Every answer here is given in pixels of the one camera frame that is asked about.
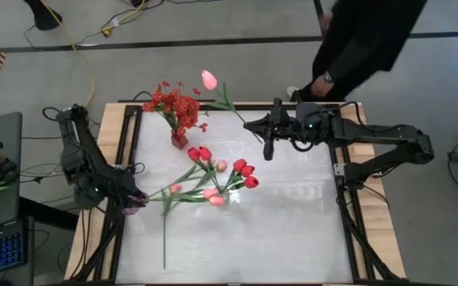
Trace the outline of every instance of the wooden board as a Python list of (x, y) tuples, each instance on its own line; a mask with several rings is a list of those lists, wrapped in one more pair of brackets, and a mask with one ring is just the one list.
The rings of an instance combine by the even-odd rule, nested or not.
[[(269, 104), (268, 102), (235, 102), (235, 104)], [(115, 162), (116, 153), (118, 149), (119, 136), (121, 134), (123, 114), (125, 106), (128, 103), (109, 103), (106, 105), (105, 112), (103, 114), (102, 125), (100, 127), (98, 144), (102, 150), (103, 155), (106, 157), (108, 163), (113, 164)], [(351, 119), (357, 122), (356, 112), (354, 106), (346, 106), (342, 110), (342, 116), (344, 118)], [(360, 105), (360, 116), (365, 122), (365, 115), (363, 108)], [(133, 122), (130, 122), (129, 130), (132, 130), (134, 126)], [(124, 158), (128, 158), (130, 151), (130, 139), (126, 140), (126, 147), (124, 152)], [(351, 161), (353, 162), (364, 162), (370, 160), (375, 156), (374, 147), (371, 144), (353, 144), (349, 146), (349, 153)], [(342, 161), (340, 151), (337, 152), (339, 160)], [(372, 187), (376, 191), (385, 195), (382, 181), (380, 179), (369, 179), (366, 185)], [(367, 239), (374, 248), (375, 252), (381, 257), (390, 270), (400, 277), (405, 277), (404, 267), (402, 265), (401, 255), (398, 249), (397, 239), (393, 224), (391, 222), (390, 212), (386, 206), (386, 203), (382, 201), (377, 195), (370, 193), (367, 190), (359, 191), (359, 201), (362, 207), (363, 221), (367, 231)], [(87, 223), (87, 212), (85, 212), (85, 223)], [(92, 252), (96, 249), (99, 244), (100, 233), (103, 225), (103, 213), (97, 210), (93, 210), (91, 213), (91, 228), (90, 228), (90, 239), (87, 247), (88, 258)], [(358, 268), (360, 276), (366, 277), (365, 264), (363, 263), (363, 254), (358, 246), (358, 243), (354, 241), (355, 250), (357, 255)], [(105, 262), (102, 272), (102, 279), (109, 277), (110, 261), (112, 257), (112, 243), (109, 245), (106, 251)], [(68, 279), (77, 264), (79, 263), (81, 253), (83, 251), (83, 231), (81, 217), (77, 224), (76, 235), (72, 245), (72, 251), (68, 261), (68, 267), (65, 274), (65, 279)]]

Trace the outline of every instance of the small vase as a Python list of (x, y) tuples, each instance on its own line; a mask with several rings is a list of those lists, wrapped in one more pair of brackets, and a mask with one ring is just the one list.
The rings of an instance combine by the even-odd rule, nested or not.
[(174, 147), (182, 150), (188, 144), (188, 139), (184, 134), (179, 135), (176, 132), (173, 132), (171, 134), (171, 142), (173, 143)]

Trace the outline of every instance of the yellow cable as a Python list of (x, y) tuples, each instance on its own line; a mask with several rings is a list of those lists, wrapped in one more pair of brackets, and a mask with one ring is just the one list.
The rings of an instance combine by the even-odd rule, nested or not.
[(91, 101), (91, 98), (93, 97), (93, 94), (95, 93), (95, 73), (93, 72), (93, 67), (91, 66), (89, 61), (86, 59), (86, 57), (84, 57), (83, 54), (81, 54), (77, 50), (76, 46), (73, 44), (74, 41), (70, 37), (70, 33), (68, 32), (67, 28), (65, 26), (63, 26), (63, 24), (61, 23), (60, 19), (58, 19), (56, 17), (56, 15), (54, 14), (54, 12), (49, 8), (49, 6), (47, 4), (45, 4), (44, 0), (40, 0), (40, 2), (45, 6), (45, 8), (47, 8), (47, 10), (50, 12), (50, 14), (54, 17), (54, 20), (56, 20), (56, 22), (63, 29), (63, 32), (64, 32), (65, 36), (68, 38), (68, 40), (70, 41), (70, 45), (72, 46), (73, 50), (77, 52), (77, 54), (80, 56), (81, 59), (83, 59), (84, 63), (87, 65), (87, 68), (89, 69), (89, 73), (90, 73), (90, 77), (91, 77), (91, 92), (89, 93), (89, 96), (87, 97), (87, 100), (84, 103), (84, 106), (87, 106), (89, 104), (89, 102)]
[[(145, 3), (145, 2), (146, 2), (146, 0), (142, 0), (141, 5), (139, 5), (139, 7), (137, 7), (137, 9), (136, 9), (134, 12), (132, 12), (132, 13), (126, 15), (125, 17), (121, 18), (121, 20), (118, 20), (118, 22), (122, 24), (123, 21), (125, 21), (126, 19), (128, 19), (128, 17), (134, 16), (137, 12), (139, 12), (139, 11), (141, 10), (141, 8), (144, 6), (144, 3)], [(114, 26), (106, 27), (106, 28), (103, 28), (103, 29), (102, 29), (102, 32), (104, 33), (104, 32), (107, 32), (107, 31), (109, 31), (109, 30), (111, 30), (111, 29), (114, 29), (114, 28), (116, 28), (116, 27), (114, 27)]]

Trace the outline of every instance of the person's hand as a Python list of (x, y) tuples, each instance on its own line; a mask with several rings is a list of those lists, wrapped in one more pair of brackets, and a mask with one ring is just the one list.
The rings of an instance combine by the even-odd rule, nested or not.
[(331, 22), (332, 22), (332, 15), (331, 14), (323, 15), (322, 18), (319, 20), (321, 29), (328, 30), (328, 28), (330, 28), (330, 23)]
[(327, 83), (321, 75), (312, 84), (312, 93), (316, 96), (324, 97), (332, 88), (333, 83)]

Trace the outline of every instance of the keyboard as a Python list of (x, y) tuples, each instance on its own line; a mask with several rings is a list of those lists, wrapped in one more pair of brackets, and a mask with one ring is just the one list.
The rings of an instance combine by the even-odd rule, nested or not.
[(27, 259), (27, 231), (19, 220), (0, 226), (0, 272), (23, 265)]

